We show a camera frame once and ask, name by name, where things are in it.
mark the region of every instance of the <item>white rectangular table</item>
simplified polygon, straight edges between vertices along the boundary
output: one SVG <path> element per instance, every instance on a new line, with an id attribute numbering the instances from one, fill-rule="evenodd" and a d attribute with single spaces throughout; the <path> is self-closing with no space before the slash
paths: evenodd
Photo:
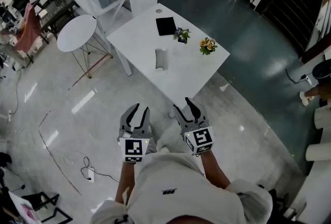
<path id="1" fill-rule="evenodd" d="M 176 27 L 190 30 L 188 43 L 159 36 L 156 18 L 173 17 Z M 220 44 L 210 55 L 202 55 L 200 41 L 210 37 L 162 4 L 133 18 L 107 39 L 115 46 L 126 73 L 132 74 L 129 60 L 146 78 L 180 109 L 185 97 L 193 98 L 230 55 Z M 168 69 L 155 70 L 155 49 L 167 50 Z"/>

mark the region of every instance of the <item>shirt sleeve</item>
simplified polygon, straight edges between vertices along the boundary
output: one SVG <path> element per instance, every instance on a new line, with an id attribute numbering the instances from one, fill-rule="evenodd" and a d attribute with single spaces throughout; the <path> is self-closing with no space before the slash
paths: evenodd
<path id="1" fill-rule="evenodd" d="M 112 200 L 105 200 L 102 206 L 94 213 L 90 224 L 134 224 L 128 216 L 125 205 Z"/>
<path id="2" fill-rule="evenodd" d="M 242 179 L 232 182 L 226 190 L 239 196 L 248 224 L 268 222 L 273 210 L 273 200 L 267 190 Z"/>

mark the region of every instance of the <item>pink cloth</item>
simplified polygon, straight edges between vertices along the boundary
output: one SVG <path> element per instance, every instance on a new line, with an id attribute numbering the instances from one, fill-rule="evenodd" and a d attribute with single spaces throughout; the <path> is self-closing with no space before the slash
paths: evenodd
<path id="1" fill-rule="evenodd" d="M 41 34 L 35 8 L 30 3 L 28 3 L 25 7 L 21 28 L 23 29 L 23 32 L 19 33 L 17 36 L 18 42 L 15 45 L 15 49 L 17 51 L 22 50 L 27 54 L 33 42 Z"/>

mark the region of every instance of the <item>round white table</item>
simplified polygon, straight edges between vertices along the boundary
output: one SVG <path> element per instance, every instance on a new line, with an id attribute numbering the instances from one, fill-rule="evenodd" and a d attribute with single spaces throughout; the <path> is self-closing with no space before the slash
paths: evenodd
<path id="1" fill-rule="evenodd" d="M 89 59 L 88 56 L 90 55 L 90 51 L 88 50 L 87 45 L 99 50 L 100 52 L 109 55 L 110 58 L 113 56 L 109 53 L 109 51 L 98 41 L 97 38 L 93 36 L 95 30 L 97 28 L 97 20 L 94 19 L 91 15 L 85 14 L 78 16 L 72 19 L 69 23 L 67 23 L 63 29 L 61 30 L 60 34 L 58 35 L 57 39 L 57 47 L 62 52 L 71 52 L 75 60 L 77 61 L 78 65 L 84 71 L 85 75 L 90 79 L 90 67 L 89 67 Z M 101 50 L 98 47 L 88 43 L 88 41 L 94 37 L 94 39 L 100 44 L 100 46 L 105 50 Z M 86 71 L 83 69 L 81 64 L 78 62 L 77 58 L 75 57 L 73 51 L 76 49 L 81 49 L 83 51 Z"/>

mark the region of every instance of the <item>concrete floor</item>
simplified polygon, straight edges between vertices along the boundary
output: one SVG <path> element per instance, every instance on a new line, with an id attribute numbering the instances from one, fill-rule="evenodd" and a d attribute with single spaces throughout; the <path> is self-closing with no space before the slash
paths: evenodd
<path id="1" fill-rule="evenodd" d="M 322 56 L 303 66 L 282 32 L 249 7 L 249 0 L 159 0 L 215 38 L 230 52 L 218 72 L 263 116 L 280 138 L 300 169 L 307 174 L 305 161 L 309 144 L 320 141 L 313 124 L 315 98 L 304 107 L 298 93 L 311 87 L 294 80 L 312 72 Z"/>
<path id="2" fill-rule="evenodd" d="M 18 110 L 10 123 L 1 126 L 1 140 L 8 141 L 11 168 L 27 185 L 16 191 L 17 195 L 59 193 L 59 206 L 74 218 L 72 223 L 88 223 L 98 204 L 114 198 L 117 182 L 95 175 L 95 182 L 90 183 L 80 172 L 83 157 L 89 157 L 97 172 L 119 179 L 122 157 L 116 137 L 119 118 L 129 106 L 141 104 L 133 125 L 139 123 L 143 109 L 149 106 L 151 124 L 160 141 L 170 143 L 173 151 L 184 150 L 185 144 L 176 120 L 168 118 L 171 102 L 136 69 L 128 77 L 115 55 L 92 79 L 82 78 L 72 86 L 81 76 L 81 69 L 71 54 L 58 50 L 54 38 L 50 40 L 34 64 L 21 72 Z M 0 111 L 6 113 L 16 108 L 19 73 L 5 68 L 2 74 L 7 78 L 0 81 Z M 291 183 L 302 182 L 298 167 L 240 93 L 232 85 L 220 89 L 226 84 L 216 73 L 195 97 L 206 106 L 213 125 L 213 151 L 220 167 L 230 180 L 244 178 L 267 189 L 276 187 L 280 194 L 290 189 L 293 197 L 300 184 L 292 188 Z M 72 109 L 87 95 L 90 100 L 73 113 Z M 5 175 L 5 183 L 9 190 L 22 185 L 10 172 Z M 44 218 L 50 210 L 42 209 L 38 214 Z"/>

